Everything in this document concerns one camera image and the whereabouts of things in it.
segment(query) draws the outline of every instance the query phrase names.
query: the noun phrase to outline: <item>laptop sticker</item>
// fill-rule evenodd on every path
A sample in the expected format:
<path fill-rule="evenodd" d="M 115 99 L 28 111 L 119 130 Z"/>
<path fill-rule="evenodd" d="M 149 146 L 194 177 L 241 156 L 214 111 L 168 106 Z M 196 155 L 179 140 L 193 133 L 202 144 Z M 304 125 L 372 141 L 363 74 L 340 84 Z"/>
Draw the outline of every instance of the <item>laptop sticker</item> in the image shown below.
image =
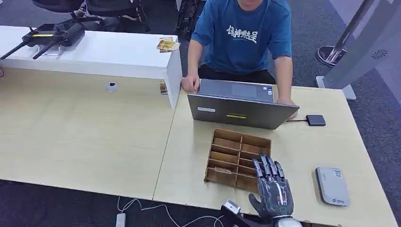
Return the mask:
<path fill-rule="evenodd" d="M 205 111 L 205 112 L 211 112 L 211 113 L 215 113 L 216 112 L 216 109 L 204 108 L 204 107 L 199 107 L 199 106 L 198 106 L 198 110 L 199 111 Z"/>
<path fill-rule="evenodd" d="M 232 113 L 230 113 L 230 114 L 227 114 L 227 117 L 246 119 L 246 116 L 242 115 L 242 114 L 232 114 Z"/>

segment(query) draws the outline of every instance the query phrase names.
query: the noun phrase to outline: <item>robotic finger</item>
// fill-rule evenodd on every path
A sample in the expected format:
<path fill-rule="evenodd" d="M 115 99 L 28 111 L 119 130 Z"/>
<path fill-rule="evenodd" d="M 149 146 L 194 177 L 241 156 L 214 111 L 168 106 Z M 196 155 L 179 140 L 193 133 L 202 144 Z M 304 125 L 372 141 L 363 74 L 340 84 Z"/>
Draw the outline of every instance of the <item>robotic finger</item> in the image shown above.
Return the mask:
<path fill-rule="evenodd" d="M 277 178 L 276 180 L 281 180 L 283 181 L 285 179 L 283 168 L 281 167 L 280 163 L 278 161 L 274 161 L 274 164 L 277 168 Z"/>
<path fill-rule="evenodd" d="M 261 166 L 259 165 L 258 160 L 256 160 L 255 158 L 253 158 L 252 161 L 253 161 L 253 165 L 255 165 L 256 176 L 257 176 L 258 178 L 263 178 L 263 172 L 262 172 Z"/>
<path fill-rule="evenodd" d="M 270 167 L 270 171 L 271 171 L 271 175 L 276 178 L 277 177 L 277 168 L 276 165 L 274 164 L 273 160 L 271 159 L 271 157 L 266 157 L 268 163 L 269 163 L 269 167 Z"/>
<path fill-rule="evenodd" d="M 270 171 L 269 163 L 266 160 L 266 156 L 263 154 L 259 154 L 259 156 L 261 157 L 261 160 L 262 160 L 263 169 L 266 174 L 266 179 L 268 181 L 271 181 L 271 171 Z"/>

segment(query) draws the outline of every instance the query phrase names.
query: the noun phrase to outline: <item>wooden table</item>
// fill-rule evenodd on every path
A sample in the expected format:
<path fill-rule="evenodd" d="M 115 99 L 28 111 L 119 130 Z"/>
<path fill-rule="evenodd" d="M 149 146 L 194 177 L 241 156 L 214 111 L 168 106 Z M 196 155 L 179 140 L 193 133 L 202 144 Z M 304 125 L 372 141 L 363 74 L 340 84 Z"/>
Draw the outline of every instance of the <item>wooden table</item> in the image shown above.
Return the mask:
<path fill-rule="evenodd" d="M 272 140 L 272 158 L 279 161 L 294 197 L 294 217 L 326 225 L 396 227 L 394 216 L 341 90 L 294 87 L 301 108 L 297 119 L 322 114 L 325 127 L 288 122 L 274 131 L 194 121 L 181 92 L 157 181 L 156 201 L 220 209 L 235 201 L 242 212 L 256 214 L 248 192 L 203 182 L 212 132 L 229 129 Z M 318 166 L 340 168 L 350 194 L 348 207 L 322 202 L 315 177 Z"/>
<path fill-rule="evenodd" d="M 174 115 L 158 79 L 4 70 L 0 179 L 152 199 Z"/>
<path fill-rule="evenodd" d="M 110 82 L 115 92 L 106 92 Z M 5 69 L 0 78 L 0 179 L 219 209 L 232 199 L 255 214 L 248 192 L 204 183 L 215 128 L 272 140 L 289 179 L 294 217 L 348 227 L 397 226 L 340 90 L 295 87 L 298 119 L 277 130 L 194 121 L 185 92 L 172 109 L 158 79 Z M 338 167 L 349 207 L 320 199 L 314 170 Z"/>

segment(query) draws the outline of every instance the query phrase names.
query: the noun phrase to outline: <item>power strip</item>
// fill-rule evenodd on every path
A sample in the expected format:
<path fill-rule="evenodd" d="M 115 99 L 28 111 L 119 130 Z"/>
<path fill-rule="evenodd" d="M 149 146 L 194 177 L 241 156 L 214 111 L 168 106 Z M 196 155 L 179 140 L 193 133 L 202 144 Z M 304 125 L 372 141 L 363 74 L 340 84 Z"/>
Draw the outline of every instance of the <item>power strip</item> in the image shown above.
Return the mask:
<path fill-rule="evenodd" d="M 115 221 L 115 227 L 125 227 L 125 213 L 117 214 L 117 220 Z"/>

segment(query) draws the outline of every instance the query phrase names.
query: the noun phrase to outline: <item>white table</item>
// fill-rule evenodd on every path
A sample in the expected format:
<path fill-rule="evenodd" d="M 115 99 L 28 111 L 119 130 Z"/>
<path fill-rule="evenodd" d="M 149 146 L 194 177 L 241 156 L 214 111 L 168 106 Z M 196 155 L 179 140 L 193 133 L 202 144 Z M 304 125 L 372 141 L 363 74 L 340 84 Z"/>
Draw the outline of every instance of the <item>white table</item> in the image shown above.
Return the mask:
<path fill-rule="evenodd" d="M 0 34 L 7 34 L 2 36 L 0 55 L 20 44 L 28 32 L 27 27 L 0 26 Z M 65 48 L 60 56 L 33 60 L 37 47 L 25 46 L 0 61 L 0 67 L 160 79 L 166 83 L 174 108 L 182 78 L 180 52 L 160 53 L 156 46 L 161 37 L 177 40 L 175 35 L 86 31 L 80 41 Z"/>

